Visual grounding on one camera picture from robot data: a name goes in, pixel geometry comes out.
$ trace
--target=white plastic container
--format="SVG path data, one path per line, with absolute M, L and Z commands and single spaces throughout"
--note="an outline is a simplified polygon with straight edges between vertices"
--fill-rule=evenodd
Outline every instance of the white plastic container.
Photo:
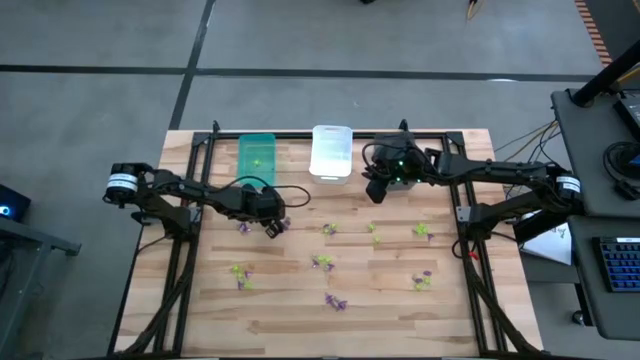
M 309 172 L 318 184 L 344 185 L 351 175 L 353 131 L 345 126 L 313 128 Z

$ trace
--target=caster wheel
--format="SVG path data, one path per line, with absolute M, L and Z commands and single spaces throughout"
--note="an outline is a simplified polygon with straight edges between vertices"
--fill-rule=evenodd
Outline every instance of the caster wheel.
M 584 315 L 582 314 L 582 311 L 580 311 L 580 310 L 574 312 L 571 315 L 571 321 L 573 321 L 574 324 L 578 324 L 580 326 L 585 326 L 584 325 Z

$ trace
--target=green plastic container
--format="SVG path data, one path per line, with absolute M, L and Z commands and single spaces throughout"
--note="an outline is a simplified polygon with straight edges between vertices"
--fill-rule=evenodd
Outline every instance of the green plastic container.
M 276 137 L 273 134 L 242 135 L 238 138 L 238 174 L 257 176 L 269 185 L 276 179 Z M 255 179 L 241 180 L 240 184 L 251 184 L 262 188 L 264 184 Z

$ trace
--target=orange and black striped tape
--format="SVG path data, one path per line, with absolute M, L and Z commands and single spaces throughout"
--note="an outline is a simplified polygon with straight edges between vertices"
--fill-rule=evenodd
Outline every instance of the orange and black striped tape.
M 603 66 L 611 64 L 611 55 L 609 55 L 609 51 L 607 51 L 607 47 L 604 45 L 604 41 L 602 41 L 602 36 L 600 36 L 596 23 L 591 17 L 591 12 L 589 12 L 587 4 L 582 0 L 575 0 L 575 2 L 576 7 L 578 7 L 578 12 L 580 13 L 580 17 L 582 18 L 582 21 L 584 21 L 584 25 L 587 27 L 587 31 L 591 37 L 591 42 L 593 42 L 593 46 L 596 48 L 596 53 L 598 53 L 600 62 L 602 62 Z

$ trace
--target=white label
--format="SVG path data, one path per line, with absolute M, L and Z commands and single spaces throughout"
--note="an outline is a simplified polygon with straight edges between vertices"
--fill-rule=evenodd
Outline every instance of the white label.
M 573 184 L 566 184 L 566 183 L 565 183 L 565 184 L 562 184 L 562 188 L 563 188 L 563 189 L 573 190 L 573 191 L 575 191 L 575 192 L 577 192 L 577 193 L 579 193 L 579 192 L 580 192 L 580 187 L 579 187 L 579 186 L 575 186 L 575 185 L 573 185 Z
M 572 178 L 569 176 L 558 176 L 558 178 L 556 179 L 557 182 L 561 182 L 561 183 L 569 183 L 569 184 L 573 184 L 577 187 L 580 187 L 580 180 L 576 179 L 576 178 Z
M 640 238 L 616 238 L 617 242 L 640 242 Z
M 130 183 L 128 181 L 120 181 L 120 180 L 109 181 L 109 183 L 107 184 L 107 189 L 110 187 L 123 187 L 133 191 L 138 191 L 138 185 Z
M 111 176 L 109 176 L 109 181 L 112 181 L 112 180 L 129 181 L 134 184 L 138 183 L 138 178 L 129 174 L 112 174 Z

